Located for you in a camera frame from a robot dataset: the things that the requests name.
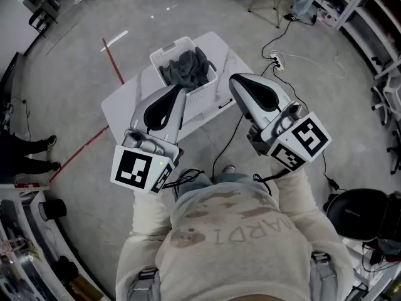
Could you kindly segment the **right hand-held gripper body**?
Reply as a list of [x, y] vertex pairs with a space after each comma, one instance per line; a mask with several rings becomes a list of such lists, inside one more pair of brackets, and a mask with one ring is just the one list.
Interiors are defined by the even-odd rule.
[[290, 172], [313, 162], [330, 144], [331, 137], [315, 115], [298, 102], [290, 102], [261, 130], [255, 125], [247, 139], [260, 156], [269, 156]]

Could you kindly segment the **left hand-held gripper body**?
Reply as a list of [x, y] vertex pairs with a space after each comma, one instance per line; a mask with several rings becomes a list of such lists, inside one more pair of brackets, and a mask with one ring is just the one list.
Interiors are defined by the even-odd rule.
[[157, 194], [181, 155], [175, 144], [128, 129], [123, 144], [115, 147], [110, 181], [139, 193]]

